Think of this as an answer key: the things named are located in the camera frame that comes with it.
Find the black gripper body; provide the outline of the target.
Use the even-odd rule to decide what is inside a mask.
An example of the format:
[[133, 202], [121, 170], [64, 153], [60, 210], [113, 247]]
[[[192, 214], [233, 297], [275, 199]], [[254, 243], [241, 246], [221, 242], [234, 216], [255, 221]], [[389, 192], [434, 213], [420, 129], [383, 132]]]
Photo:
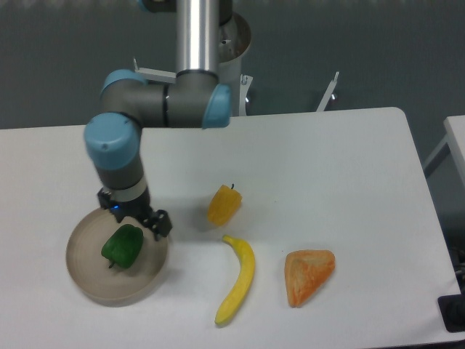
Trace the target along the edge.
[[150, 205], [150, 194], [145, 190], [140, 196], [130, 201], [109, 200], [108, 209], [115, 217], [117, 223], [121, 223], [124, 218], [131, 217], [137, 222], [144, 223], [153, 216], [153, 208]]

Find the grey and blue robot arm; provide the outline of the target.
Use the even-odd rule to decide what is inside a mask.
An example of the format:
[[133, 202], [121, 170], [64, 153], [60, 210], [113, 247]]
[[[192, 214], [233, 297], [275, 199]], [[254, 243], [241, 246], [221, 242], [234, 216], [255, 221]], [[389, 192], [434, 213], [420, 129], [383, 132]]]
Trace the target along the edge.
[[231, 1], [141, 1], [148, 12], [177, 16], [174, 82], [150, 83], [142, 74], [117, 70], [100, 93], [102, 112], [84, 129], [86, 151], [102, 183], [102, 209], [121, 222], [132, 217], [155, 240], [172, 229], [166, 211], [155, 211], [140, 157], [144, 128], [222, 128], [230, 122], [230, 88], [219, 82], [219, 34], [233, 16]]

